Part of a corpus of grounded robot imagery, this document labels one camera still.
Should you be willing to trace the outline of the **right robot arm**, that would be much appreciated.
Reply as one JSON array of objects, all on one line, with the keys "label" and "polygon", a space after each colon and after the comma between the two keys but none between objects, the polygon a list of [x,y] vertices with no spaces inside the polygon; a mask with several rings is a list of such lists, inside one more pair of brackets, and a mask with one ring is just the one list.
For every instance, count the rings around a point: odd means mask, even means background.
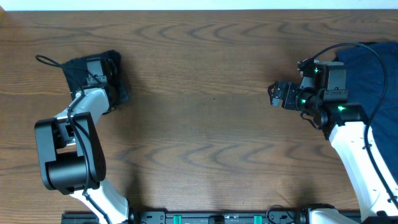
[{"label": "right robot arm", "polygon": [[306,77],[267,89],[272,106],[299,111],[339,155],[359,203],[362,223],[397,223],[397,182],[375,142],[370,119],[348,102],[346,79]]}]

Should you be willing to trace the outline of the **dark teal t-shirt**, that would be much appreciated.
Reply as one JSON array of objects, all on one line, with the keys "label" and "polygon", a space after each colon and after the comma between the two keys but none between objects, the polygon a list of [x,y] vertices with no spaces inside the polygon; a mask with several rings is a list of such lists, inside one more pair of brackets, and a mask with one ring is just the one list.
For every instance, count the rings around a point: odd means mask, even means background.
[{"label": "dark teal t-shirt", "polygon": [[112,58],[117,61],[121,65],[121,54],[115,50],[105,51],[100,54],[89,55],[80,58],[74,58],[62,64],[63,72],[65,78],[67,79],[68,87],[71,92],[72,98],[75,97],[75,93],[80,91],[80,88],[83,87],[85,89],[89,88],[103,88],[105,90],[105,86],[107,84],[99,84],[99,85],[88,85],[88,70],[86,66],[86,62],[90,59],[99,58],[101,60],[102,68],[104,74],[106,75],[107,68],[105,64],[105,60],[107,58]]}]

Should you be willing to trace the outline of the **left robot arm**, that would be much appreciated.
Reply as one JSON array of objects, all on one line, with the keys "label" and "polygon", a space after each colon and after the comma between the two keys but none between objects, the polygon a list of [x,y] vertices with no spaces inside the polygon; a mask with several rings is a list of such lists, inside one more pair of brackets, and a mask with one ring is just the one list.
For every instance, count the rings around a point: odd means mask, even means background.
[{"label": "left robot arm", "polygon": [[92,55],[61,64],[43,55],[36,60],[61,68],[72,102],[59,114],[35,123],[40,176],[45,187],[84,203],[99,223],[131,223],[128,200],[106,178],[106,161],[96,124],[126,100],[119,59]]}]

